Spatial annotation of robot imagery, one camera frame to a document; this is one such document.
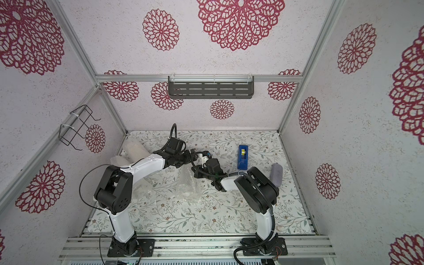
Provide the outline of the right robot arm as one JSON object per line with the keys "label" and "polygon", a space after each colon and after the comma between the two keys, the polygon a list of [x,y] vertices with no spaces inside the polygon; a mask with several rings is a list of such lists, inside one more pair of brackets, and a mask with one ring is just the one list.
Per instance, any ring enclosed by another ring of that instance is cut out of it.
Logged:
{"label": "right robot arm", "polygon": [[218,159],[213,158],[209,151],[191,150],[191,164],[195,178],[211,181],[211,185],[219,192],[239,191],[256,213],[255,238],[243,239],[242,246],[233,252],[237,264],[242,264],[237,257],[241,251],[245,255],[251,251],[262,255],[272,254],[279,244],[274,216],[278,188],[257,167],[251,167],[245,172],[224,173]]}

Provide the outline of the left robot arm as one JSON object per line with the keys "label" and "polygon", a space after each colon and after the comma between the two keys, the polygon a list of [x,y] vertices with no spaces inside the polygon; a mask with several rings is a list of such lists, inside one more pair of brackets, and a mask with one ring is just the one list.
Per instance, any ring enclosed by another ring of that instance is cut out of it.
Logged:
{"label": "left robot arm", "polygon": [[[134,257],[152,255],[152,246],[139,243],[129,217],[128,206],[132,200],[133,186],[143,178],[168,167],[180,168],[191,162],[191,153],[185,141],[178,138],[177,125],[173,124],[167,142],[162,148],[146,158],[128,166],[102,164],[89,170],[81,179],[78,194],[87,206],[108,214],[113,228],[108,257]],[[82,184],[85,178],[100,167],[106,167],[95,189],[93,199],[97,207],[87,203],[82,197]]]}

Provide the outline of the blue tape dispenser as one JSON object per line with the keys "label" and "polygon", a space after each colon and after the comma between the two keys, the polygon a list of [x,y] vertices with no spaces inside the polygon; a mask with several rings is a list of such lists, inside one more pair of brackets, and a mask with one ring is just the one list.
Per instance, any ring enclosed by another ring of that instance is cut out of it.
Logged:
{"label": "blue tape dispenser", "polygon": [[237,157],[237,169],[238,170],[248,170],[248,146],[239,145],[238,148],[238,157]]}

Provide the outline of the grey slotted wall shelf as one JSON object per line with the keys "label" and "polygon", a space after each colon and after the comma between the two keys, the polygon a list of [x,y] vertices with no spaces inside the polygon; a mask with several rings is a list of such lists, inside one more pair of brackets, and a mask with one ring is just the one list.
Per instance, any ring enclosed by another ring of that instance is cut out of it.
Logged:
{"label": "grey slotted wall shelf", "polygon": [[168,95],[172,99],[251,99],[254,83],[253,76],[169,76]]}

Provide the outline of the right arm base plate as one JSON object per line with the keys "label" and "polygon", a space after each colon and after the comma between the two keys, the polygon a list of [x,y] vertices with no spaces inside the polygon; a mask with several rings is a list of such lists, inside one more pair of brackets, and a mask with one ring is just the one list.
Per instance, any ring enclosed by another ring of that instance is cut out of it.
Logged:
{"label": "right arm base plate", "polygon": [[244,256],[286,256],[287,254],[285,239],[278,235],[263,245],[243,250]]}

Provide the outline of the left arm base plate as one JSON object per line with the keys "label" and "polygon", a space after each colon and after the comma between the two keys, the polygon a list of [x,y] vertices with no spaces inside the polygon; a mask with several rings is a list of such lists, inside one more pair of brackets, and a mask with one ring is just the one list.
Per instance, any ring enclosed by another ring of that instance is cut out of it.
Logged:
{"label": "left arm base plate", "polygon": [[154,247],[154,239],[130,239],[127,243],[122,243],[113,238],[107,257],[151,257]]}

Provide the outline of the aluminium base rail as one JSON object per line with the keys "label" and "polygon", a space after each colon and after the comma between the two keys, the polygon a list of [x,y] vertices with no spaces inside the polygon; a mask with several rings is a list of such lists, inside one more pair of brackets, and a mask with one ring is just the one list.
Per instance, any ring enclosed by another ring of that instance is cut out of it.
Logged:
{"label": "aluminium base rail", "polygon": [[[285,239],[288,254],[286,256],[244,256],[238,252],[237,257],[244,263],[274,260],[282,265],[288,264],[325,264],[336,265],[336,254],[328,236],[319,235],[280,235]],[[151,257],[107,257],[110,237],[70,237],[67,239],[57,259],[58,264],[117,264],[122,261],[128,265],[159,264],[160,262],[177,262],[178,264],[201,260],[213,264],[236,263],[233,252],[241,247],[243,239],[253,235],[148,235],[141,234],[138,240],[154,239],[155,247]]]}

